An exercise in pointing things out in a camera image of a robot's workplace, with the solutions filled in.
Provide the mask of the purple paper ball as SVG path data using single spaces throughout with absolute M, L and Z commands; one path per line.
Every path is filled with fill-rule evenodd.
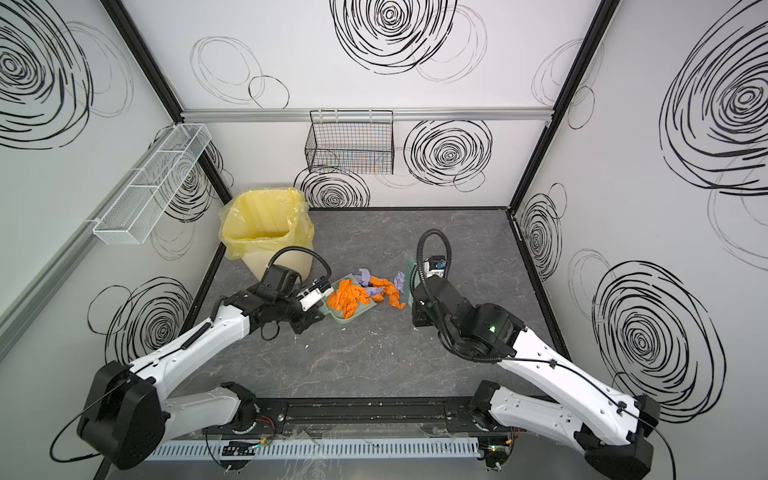
M 393 284 L 400 293 L 405 293 L 407 291 L 407 283 L 407 275 L 404 272 L 399 271 L 393 280 Z

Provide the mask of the green hand brush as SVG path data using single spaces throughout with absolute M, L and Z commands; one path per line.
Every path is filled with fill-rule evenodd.
M 411 254 L 411 253 L 406 254 L 405 274 L 406 274 L 406 283 L 405 283 L 406 292 L 411 294 L 413 290 L 420 283 L 419 262 L 417 261 L 414 254 Z

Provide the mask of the orange paper scraps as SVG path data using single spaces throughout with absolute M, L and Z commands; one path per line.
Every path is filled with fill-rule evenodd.
M 396 284 L 388 279 L 372 276 L 369 285 L 365 287 L 370 298 L 377 302 L 388 300 L 389 304 L 399 310 L 406 307 L 406 303 L 401 301 L 401 291 Z

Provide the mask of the green dustpan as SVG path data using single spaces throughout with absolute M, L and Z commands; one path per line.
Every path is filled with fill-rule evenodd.
M 377 306 L 352 274 L 334 282 L 332 287 L 333 292 L 322 302 L 320 310 L 339 324 L 347 324 Z

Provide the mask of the purple paper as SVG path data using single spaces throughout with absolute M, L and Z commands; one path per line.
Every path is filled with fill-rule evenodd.
M 368 269 L 360 268 L 358 274 L 354 274 L 355 281 L 365 290 L 366 294 L 373 297 L 380 295 L 384 291 L 383 286 L 376 286 L 372 284 L 372 276 Z

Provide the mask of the orange paper scrap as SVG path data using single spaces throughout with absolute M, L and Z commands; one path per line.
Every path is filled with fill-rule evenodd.
M 328 307 L 339 313 L 344 320 L 351 319 L 360 305 L 370 304 L 370 296 L 353 278 L 341 280 L 327 300 Z

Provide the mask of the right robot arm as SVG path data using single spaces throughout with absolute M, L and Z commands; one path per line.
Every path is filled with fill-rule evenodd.
M 449 280 L 452 249 L 439 229 L 416 247 L 411 288 L 416 327 L 432 326 L 450 354 L 494 364 L 533 384 L 541 400 L 485 381 L 473 397 L 473 415 L 486 429 L 520 428 L 571 447 L 608 479 L 643 479 L 652 469 L 649 436 L 660 406 L 588 374 L 550 348 L 519 317 L 493 303 L 473 304 Z

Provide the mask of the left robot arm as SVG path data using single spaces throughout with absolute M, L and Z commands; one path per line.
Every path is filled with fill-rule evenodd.
M 247 434 L 265 418 L 255 395 L 236 382 L 174 397 L 173 391 L 230 345 L 268 324 L 287 323 L 296 334 L 320 322 L 333 291 L 332 269 L 306 247 L 278 250 L 260 281 L 221 297 L 200 325 L 127 364 L 111 361 L 94 376 L 76 434 L 113 466 L 127 470 L 161 444 L 209 427 Z

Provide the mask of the yellow plastic bin liner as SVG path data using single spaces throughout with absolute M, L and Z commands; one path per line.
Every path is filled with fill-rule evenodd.
M 219 210 L 219 239 L 229 260 L 276 252 L 287 246 L 309 248 L 315 228 L 305 195 L 295 188 L 249 190 Z

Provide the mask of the black front rail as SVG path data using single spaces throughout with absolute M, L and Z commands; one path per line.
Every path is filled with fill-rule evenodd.
M 573 427 L 586 422 L 576 410 L 538 397 L 512 394 L 492 400 L 502 389 L 481 388 L 472 397 L 423 398 L 319 398 L 256 399 L 205 397 L 195 403 L 191 396 L 174 398 L 161 407 L 160 419 L 168 438 L 211 428 L 224 435 L 285 435 L 295 426 L 425 424 L 440 431 L 500 432 L 519 427 Z

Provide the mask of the aluminium wall rail back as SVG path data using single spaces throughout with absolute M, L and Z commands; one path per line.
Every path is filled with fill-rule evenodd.
M 185 110 L 183 120 L 198 123 L 358 122 L 358 121 L 549 121 L 551 107 L 398 107 Z

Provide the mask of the aluminium wall rail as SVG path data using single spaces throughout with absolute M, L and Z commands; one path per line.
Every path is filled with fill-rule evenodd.
M 358 121 L 549 121 L 551 107 L 398 107 L 185 110 L 183 120 L 198 123 L 358 122 Z
M 133 177 L 144 169 L 150 153 L 157 149 L 177 126 L 178 123 L 170 124 L 158 131 L 155 140 L 142 154 L 136 165 L 128 170 L 120 182 L 86 217 L 53 258 L 46 263 L 33 281 L 1 314 L 1 360 L 10 354 L 51 299 L 89 254 L 96 244 L 95 235 L 92 233 L 93 227 L 118 201 Z

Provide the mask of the aluminium wall rail left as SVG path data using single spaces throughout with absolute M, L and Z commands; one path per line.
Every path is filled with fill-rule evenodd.
M 86 217 L 53 258 L 46 263 L 33 281 L 1 314 L 1 360 L 10 354 L 51 299 L 89 254 L 96 244 L 95 235 L 92 233 L 93 227 L 118 201 L 133 177 L 144 169 L 150 153 L 157 149 L 177 126 L 178 123 L 170 124 L 158 131 L 155 140 L 142 154 L 136 165 L 128 170 L 120 182 Z

